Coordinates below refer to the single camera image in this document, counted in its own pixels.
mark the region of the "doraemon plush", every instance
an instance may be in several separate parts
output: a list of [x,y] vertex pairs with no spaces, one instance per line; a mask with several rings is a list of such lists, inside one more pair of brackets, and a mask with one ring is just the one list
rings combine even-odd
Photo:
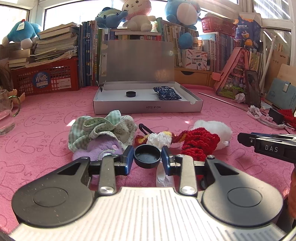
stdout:
[[122,20],[128,15],[127,11],[105,7],[95,18],[100,28],[117,28]]
[[149,0],[124,0],[122,11],[128,11],[128,16],[123,27],[130,28],[132,31],[150,32],[151,22],[156,20],[155,16],[147,16],[151,9]]
[[41,31],[41,27],[35,23],[29,23],[24,19],[17,22],[16,25],[11,29],[9,34],[2,40],[2,45],[8,47],[8,44],[13,41],[19,43],[22,49],[29,49],[39,39],[38,33]]
[[[168,0],[165,5],[165,15],[169,22],[196,30],[200,13],[200,6],[196,0]],[[182,34],[179,38],[179,45],[182,49],[190,48],[193,44],[193,37],[189,33]]]

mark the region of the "red plastic crate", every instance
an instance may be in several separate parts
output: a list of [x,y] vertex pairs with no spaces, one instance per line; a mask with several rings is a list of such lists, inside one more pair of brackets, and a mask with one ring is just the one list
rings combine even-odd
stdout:
[[202,18],[202,30],[204,33],[219,32],[231,37],[235,37],[237,26],[227,20],[215,16]]
[[78,58],[11,71],[14,88],[26,96],[79,90]]

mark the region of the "purple stuffed animal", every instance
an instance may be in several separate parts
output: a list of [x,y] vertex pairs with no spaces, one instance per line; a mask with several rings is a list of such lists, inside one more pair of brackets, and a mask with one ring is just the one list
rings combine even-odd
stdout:
[[110,154],[123,153],[119,142],[108,135],[101,135],[96,139],[90,141],[87,146],[87,150],[77,150],[72,157],[72,160],[76,160],[82,156],[89,156],[91,161],[102,160],[104,156]]

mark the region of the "green plaid fabric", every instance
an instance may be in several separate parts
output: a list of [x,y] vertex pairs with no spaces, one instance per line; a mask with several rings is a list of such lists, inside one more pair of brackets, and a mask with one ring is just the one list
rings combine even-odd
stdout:
[[121,116],[119,110],[111,111],[105,118],[81,116],[71,126],[68,147],[72,152],[87,149],[88,143],[100,135],[109,135],[118,140],[125,150],[133,142],[137,126],[129,115]]

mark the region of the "blue plush ball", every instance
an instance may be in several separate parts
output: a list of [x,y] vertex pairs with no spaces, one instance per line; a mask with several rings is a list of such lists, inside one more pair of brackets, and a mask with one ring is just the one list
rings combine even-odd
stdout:
[[181,49],[188,49],[193,45],[193,37],[190,33],[184,33],[179,37],[179,45]]

